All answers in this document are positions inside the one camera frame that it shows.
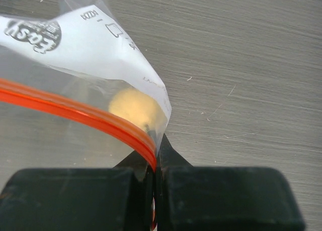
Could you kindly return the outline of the clear zip bag orange zipper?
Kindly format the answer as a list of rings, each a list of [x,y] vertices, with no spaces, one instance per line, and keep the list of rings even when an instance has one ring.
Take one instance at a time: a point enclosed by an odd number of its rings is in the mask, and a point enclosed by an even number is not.
[[[113,168],[132,152],[153,168],[171,116],[166,87],[106,0],[59,0],[51,19],[1,15],[1,191],[23,168]],[[108,111],[122,89],[152,97],[164,130]]]

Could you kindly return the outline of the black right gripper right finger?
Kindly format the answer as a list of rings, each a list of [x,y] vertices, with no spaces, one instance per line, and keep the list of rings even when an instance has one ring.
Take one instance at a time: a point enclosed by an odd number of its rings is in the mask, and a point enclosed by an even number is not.
[[[305,230],[286,177],[269,167],[198,167],[163,137],[156,169],[158,230]]]

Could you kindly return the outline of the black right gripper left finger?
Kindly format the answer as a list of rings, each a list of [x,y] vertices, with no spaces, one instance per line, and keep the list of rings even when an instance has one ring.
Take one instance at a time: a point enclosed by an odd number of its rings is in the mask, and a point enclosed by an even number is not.
[[[23,168],[1,191],[1,230],[149,230],[152,199],[137,152],[113,168]]]

